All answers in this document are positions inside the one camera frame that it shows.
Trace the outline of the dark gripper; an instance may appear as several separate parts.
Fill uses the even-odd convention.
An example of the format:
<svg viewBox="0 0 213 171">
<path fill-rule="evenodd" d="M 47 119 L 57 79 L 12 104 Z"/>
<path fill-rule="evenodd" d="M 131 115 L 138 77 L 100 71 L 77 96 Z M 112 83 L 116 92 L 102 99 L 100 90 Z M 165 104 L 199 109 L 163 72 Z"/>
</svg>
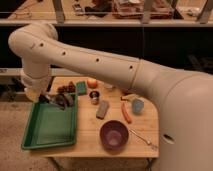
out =
<svg viewBox="0 0 213 171">
<path fill-rule="evenodd" d="M 72 107 L 74 105 L 72 96 L 67 93 L 56 95 L 40 95 L 39 101 L 57 106 L 62 110 L 65 110 L 67 107 Z"/>
</svg>

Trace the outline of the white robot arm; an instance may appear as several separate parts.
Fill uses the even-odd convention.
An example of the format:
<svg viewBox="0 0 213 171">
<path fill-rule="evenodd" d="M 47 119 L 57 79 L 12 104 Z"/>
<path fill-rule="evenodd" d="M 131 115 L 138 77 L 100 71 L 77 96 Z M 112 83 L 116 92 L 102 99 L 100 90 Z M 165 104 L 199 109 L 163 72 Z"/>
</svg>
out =
<svg viewBox="0 0 213 171">
<path fill-rule="evenodd" d="M 213 75 L 67 45 L 49 23 L 16 29 L 8 44 L 30 100 L 45 92 L 52 65 L 128 90 L 157 108 L 159 171 L 213 171 Z"/>
</svg>

